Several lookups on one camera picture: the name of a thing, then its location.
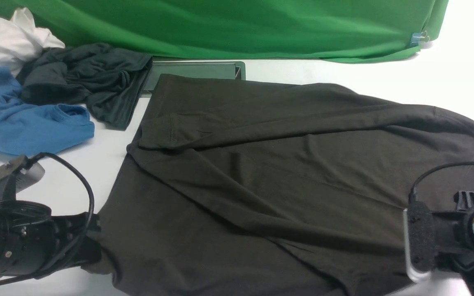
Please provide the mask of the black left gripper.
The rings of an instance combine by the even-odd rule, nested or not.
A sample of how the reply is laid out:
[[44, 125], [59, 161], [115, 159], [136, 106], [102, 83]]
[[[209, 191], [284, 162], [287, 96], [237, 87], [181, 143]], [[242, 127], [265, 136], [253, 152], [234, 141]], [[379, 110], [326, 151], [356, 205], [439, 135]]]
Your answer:
[[43, 204], [17, 200], [15, 187], [0, 190], [0, 278], [55, 266], [76, 247], [86, 213], [53, 217]]

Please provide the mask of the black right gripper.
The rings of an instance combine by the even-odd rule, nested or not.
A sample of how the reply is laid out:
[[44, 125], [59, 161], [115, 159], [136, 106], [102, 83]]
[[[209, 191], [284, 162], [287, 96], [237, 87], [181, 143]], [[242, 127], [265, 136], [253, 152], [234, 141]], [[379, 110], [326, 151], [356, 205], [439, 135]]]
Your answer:
[[455, 209], [433, 212], [436, 269], [457, 273], [474, 296], [474, 192], [454, 195]]

